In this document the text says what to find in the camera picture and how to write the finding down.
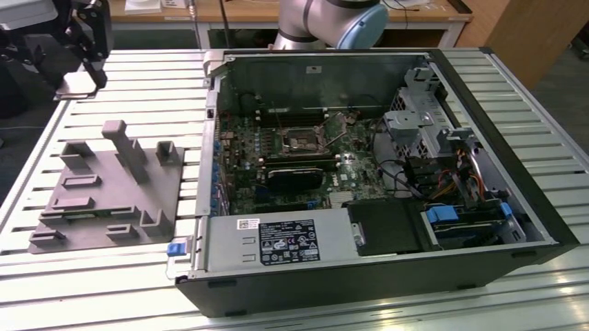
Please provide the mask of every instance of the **gray plastic base plate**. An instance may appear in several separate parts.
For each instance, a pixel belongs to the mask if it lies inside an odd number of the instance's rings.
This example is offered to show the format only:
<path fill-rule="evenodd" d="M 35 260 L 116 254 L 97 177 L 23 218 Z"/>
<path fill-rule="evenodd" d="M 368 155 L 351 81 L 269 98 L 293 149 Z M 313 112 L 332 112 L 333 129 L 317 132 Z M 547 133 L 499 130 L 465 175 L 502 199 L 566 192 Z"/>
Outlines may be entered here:
<path fill-rule="evenodd" d="M 30 236 L 29 253 L 164 243 L 172 239 L 184 149 L 176 148 L 178 162 L 165 166 L 160 165 L 154 148 L 142 151 L 149 179 L 141 184 L 121 166 L 116 151 L 83 156 L 87 170 L 73 173 L 63 168 Z"/>

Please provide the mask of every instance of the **power supply label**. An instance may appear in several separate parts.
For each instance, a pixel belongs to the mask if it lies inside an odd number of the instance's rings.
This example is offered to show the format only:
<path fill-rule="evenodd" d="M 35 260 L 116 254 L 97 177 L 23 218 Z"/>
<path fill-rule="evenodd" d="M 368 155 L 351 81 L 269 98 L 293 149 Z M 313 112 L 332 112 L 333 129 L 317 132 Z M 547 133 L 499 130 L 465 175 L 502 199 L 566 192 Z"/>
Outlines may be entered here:
<path fill-rule="evenodd" d="M 260 223 L 257 229 L 262 265 L 320 260 L 313 220 Z"/>

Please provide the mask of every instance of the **aluminum extrusion table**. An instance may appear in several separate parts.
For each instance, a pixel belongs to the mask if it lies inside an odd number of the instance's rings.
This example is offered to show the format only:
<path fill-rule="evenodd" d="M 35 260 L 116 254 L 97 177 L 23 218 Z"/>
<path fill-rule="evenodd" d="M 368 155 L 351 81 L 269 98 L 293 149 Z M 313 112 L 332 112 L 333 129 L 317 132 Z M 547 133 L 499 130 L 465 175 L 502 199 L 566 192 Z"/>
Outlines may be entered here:
<path fill-rule="evenodd" d="M 205 89 L 198 50 L 113 51 L 93 100 L 61 102 L 0 209 L 0 330 L 536 330 L 589 323 L 589 160 L 492 55 L 444 50 L 482 108 L 543 189 L 580 246 L 483 288 L 272 312 L 201 316 L 173 287 L 188 257 L 166 267 L 165 244 L 26 253 L 27 237 L 63 164 L 65 141 L 101 138 L 122 119 L 145 148 L 186 148 L 176 237 L 193 231 Z M 463 125 L 456 103 L 448 103 Z"/>

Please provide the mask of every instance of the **paper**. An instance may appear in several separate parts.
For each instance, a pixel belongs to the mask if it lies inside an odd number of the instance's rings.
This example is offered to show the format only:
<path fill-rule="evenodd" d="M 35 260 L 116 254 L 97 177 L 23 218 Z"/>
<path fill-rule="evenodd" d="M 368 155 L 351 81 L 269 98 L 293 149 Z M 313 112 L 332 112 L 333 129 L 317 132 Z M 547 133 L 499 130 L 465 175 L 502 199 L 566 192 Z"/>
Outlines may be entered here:
<path fill-rule="evenodd" d="M 408 8 L 411 6 L 427 5 L 431 3 L 431 0 L 380 0 L 380 2 L 385 2 L 389 7 L 403 10 L 403 6 Z"/>

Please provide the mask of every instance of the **blue tab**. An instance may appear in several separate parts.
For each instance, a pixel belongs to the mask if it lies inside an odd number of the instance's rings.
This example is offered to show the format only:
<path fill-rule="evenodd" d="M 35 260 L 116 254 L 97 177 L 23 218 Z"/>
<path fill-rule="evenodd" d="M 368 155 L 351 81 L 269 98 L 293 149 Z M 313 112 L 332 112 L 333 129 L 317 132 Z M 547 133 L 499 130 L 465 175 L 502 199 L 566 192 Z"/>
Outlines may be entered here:
<path fill-rule="evenodd" d="M 427 220 L 429 221 L 429 223 L 437 222 L 437 216 L 435 215 L 432 208 L 427 212 L 424 212 L 424 215 L 427 216 Z"/>
<path fill-rule="evenodd" d="M 436 205 L 425 212 L 429 223 L 448 222 L 457 220 L 457 214 L 452 206 Z"/>
<path fill-rule="evenodd" d="M 503 212 L 504 219 L 508 219 L 512 215 L 511 207 L 506 202 L 500 202 L 500 211 Z"/>
<path fill-rule="evenodd" d="M 169 243 L 166 245 L 168 257 L 181 257 L 185 255 L 185 243 Z"/>

